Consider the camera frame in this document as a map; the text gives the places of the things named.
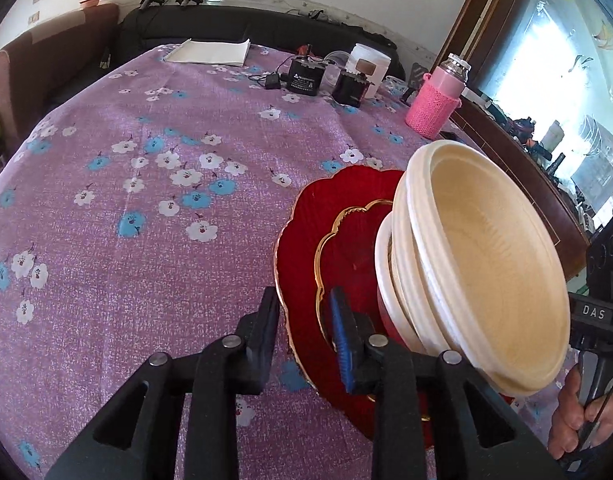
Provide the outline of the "right hand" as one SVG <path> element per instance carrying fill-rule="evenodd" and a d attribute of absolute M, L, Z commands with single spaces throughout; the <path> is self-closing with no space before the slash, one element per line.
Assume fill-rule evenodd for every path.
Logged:
<path fill-rule="evenodd" d="M 575 366 L 568 372 L 558 394 L 558 407 L 551 418 L 547 442 L 548 452 L 555 460 L 560 460 L 565 453 L 572 453 L 576 449 L 579 444 L 577 432 L 585 422 L 593 422 L 601 409 L 602 399 L 597 399 L 587 408 L 583 408 L 579 403 L 581 382 L 579 368 Z M 599 428 L 591 440 L 592 448 L 604 444 L 613 434 L 613 393 L 598 417 L 598 425 Z"/>

